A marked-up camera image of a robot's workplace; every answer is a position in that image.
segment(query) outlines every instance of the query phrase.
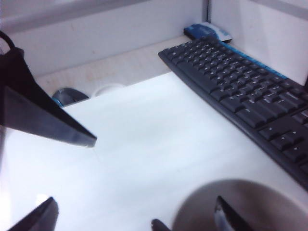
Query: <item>white desk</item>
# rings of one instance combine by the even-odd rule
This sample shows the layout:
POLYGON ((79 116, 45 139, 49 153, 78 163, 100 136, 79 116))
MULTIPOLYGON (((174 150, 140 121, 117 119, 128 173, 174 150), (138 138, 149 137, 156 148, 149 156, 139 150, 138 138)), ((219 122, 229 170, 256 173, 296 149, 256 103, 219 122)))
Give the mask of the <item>white desk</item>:
POLYGON ((308 214, 307 192, 173 73, 65 110, 97 135, 95 148, 8 129, 3 230, 42 194, 59 204, 57 231, 148 231, 153 218, 171 227, 193 191, 223 179, 268 185, 308 214))

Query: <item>keyboard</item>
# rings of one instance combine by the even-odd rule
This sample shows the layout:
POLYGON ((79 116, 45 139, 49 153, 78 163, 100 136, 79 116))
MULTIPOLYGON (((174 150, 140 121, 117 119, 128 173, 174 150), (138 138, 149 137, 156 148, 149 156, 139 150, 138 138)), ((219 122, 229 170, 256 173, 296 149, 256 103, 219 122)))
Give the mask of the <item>keyboard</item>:
POLYGON ((214 37, 158 53, 308 191, 308 91, 214 37))

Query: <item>mouse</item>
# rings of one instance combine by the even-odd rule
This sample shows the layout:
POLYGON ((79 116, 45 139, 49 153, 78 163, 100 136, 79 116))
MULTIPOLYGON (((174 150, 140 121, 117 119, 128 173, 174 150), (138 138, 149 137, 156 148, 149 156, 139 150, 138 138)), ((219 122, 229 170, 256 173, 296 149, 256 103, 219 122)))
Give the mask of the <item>mouse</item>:
POLYGON ((89 99, 86 94, 73 88, 59 89, 53 94, 52 98, 62 106, 89 99))

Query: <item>cable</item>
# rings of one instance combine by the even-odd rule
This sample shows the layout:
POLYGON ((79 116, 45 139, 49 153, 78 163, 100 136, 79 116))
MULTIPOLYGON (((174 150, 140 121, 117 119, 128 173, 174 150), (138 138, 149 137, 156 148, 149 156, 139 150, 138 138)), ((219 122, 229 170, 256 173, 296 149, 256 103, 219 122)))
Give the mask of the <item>cable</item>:
POLYGON ((7 35, 6 35, 4 32, 2 32, 1 30, 0 30, 0 38, 2 38, 2 39, 9 45, 10 49, 12 49, 12 48, 15 47, 15 45, 14 45, 13 41, 10 39, 10 37, 7 36, 7 35))

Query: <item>white partition wall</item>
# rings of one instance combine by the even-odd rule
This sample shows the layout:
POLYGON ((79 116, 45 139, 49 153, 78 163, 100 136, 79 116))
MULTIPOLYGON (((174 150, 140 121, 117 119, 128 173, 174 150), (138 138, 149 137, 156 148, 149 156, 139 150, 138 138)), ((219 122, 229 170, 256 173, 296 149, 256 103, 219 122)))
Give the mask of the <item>white partition wall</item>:
POLYGON ((180 36, 205 17, 205 2, 3 0, 2 29, 37 77, 180 36))
POLYGON ((211 22, 233 36, 232 44, 287 77, 308 76, 308 1, 213 0, 211 22))

